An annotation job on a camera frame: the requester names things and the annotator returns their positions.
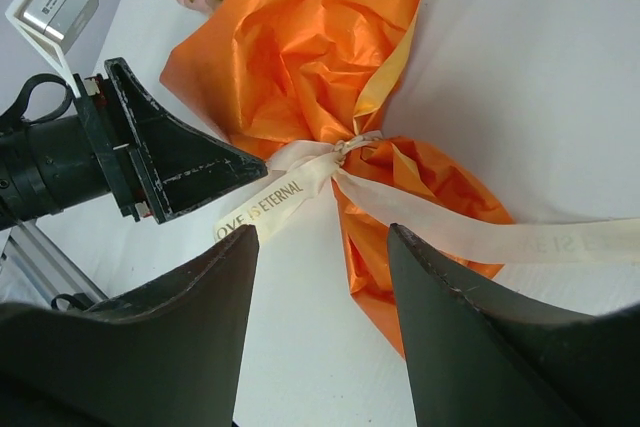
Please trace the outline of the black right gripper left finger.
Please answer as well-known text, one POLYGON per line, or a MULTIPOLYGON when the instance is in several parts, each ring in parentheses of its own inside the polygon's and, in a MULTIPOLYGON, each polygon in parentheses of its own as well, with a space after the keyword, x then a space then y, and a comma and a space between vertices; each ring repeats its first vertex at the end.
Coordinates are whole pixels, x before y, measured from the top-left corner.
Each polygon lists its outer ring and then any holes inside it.
POLYGON ((83 312, 1 307, 5 426, 230 426, 259 241, 244 226, 83 312))

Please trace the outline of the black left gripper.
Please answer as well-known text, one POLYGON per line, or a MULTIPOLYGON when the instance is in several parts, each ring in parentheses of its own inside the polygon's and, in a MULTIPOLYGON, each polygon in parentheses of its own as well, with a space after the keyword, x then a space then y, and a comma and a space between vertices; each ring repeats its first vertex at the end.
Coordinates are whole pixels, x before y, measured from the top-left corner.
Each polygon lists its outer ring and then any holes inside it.
POLYGON ((104 67, 108 79, 73 75, 74 104, 123 217, 166 223, 267 175, 265 161, 167 111, 125 59, 104 67))

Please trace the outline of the cream printed ribbon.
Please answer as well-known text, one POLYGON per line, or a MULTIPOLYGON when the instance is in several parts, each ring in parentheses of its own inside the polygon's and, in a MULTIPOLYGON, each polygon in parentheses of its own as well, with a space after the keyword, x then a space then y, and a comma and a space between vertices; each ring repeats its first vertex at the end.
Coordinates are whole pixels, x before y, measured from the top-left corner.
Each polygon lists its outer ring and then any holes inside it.
POLYGON ((269 184, 221 218, 213 228, 217 241, 244 225, 260 239, 279 231, 287 219, 323 186, 334 181, 358 208, 378 222, 401 224, 437 250, 482 264, 563 264, 636 262, 636 219, 573 224, 508 224, 476 220, 413 194, 348 173, 346 156, 378 140, 378 131, 335 145, 295 141, 267 163, 269 184))

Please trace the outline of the orange flower bouquet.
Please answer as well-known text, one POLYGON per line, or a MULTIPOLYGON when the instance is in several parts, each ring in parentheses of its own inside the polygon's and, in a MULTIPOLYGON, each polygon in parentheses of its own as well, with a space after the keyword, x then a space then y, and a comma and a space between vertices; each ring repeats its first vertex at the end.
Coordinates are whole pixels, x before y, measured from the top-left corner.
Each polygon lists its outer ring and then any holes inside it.
MULTIPOLYGON (((263 160, 287 144, 333 146, 378 130, 421 0, 223 0, 168 57, 160 82, 231 143, 263 160), (409 33, 400 59, 376 72, 409 33)), ((346 172, 495 224, 512 218, 432 145, 392 137, 347 154, 346 172)), ((332 181, 352 298, 405 357, 384 226, 332 181)))

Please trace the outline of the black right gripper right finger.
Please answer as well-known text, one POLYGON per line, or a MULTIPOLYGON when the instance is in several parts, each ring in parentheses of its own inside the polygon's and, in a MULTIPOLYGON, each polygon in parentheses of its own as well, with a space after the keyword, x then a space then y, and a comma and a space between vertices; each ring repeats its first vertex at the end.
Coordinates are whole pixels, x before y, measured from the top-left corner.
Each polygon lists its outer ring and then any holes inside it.
POLYGON ((388 252, 421 426, 635 426, 639 309, 589 316, 522 294, 391 226, 388 252))

